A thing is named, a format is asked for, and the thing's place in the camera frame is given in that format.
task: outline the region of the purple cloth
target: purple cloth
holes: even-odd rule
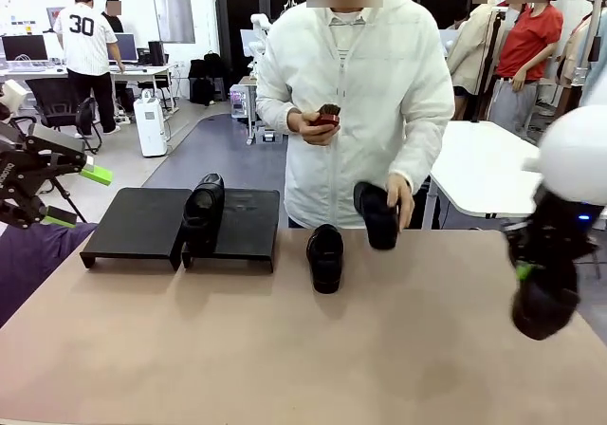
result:
[[[0,236],[0,327],[95,228],[34,224],[5,230]]]

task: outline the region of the white shoe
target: white shoe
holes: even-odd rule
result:
[[[103,133],[104,136],[109,136],[110,134],[116,134],[120,130],[119,126],[114,128],[114,131],[110,131],[109,133]]]

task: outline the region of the person in black shirt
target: person in black shirt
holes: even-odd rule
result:
[[[118,18],[120,15],[120,0],[107,0],[105,2],[105,12],[101,15],[107,19],[115,33],[124,32],[122,22]]]

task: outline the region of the red brush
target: red brush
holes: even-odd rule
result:
[[[335,104],[325,104],[319,109],[321,114],[316,121],[312,122],[313,126],[323,126],[324,124],[332,124],[338,126],[340,124],[341,107]]]

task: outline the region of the white baseball jersey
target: white baseball jersey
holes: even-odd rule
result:
[[[77,3],[59,13],[54,30],[64,36],[67,69],[89,76],[110,71],[107,44],[118,39],[101,14]]]

